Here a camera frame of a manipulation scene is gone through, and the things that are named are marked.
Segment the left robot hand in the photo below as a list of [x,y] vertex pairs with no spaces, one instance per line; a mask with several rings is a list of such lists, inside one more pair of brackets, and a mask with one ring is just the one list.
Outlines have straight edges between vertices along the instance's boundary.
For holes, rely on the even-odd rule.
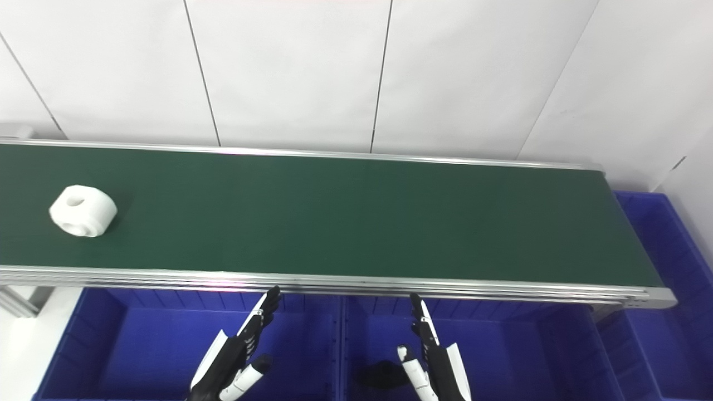
[[252,356],[281,299],[275,285],[260,297],[235,335],[217,333],[189,383],[188,400],[240,399],[271,369],[270,355]]

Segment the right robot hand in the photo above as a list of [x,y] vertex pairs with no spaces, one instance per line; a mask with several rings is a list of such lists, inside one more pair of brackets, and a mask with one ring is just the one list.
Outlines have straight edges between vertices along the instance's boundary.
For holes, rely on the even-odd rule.
[[418,399],[473,399],[458,344],[441,345],[425,301],[418,294],[410,294],[409,299],[412,303],[412,331],[420,340],[426,368],[408,344],[398,345],[397,355]]

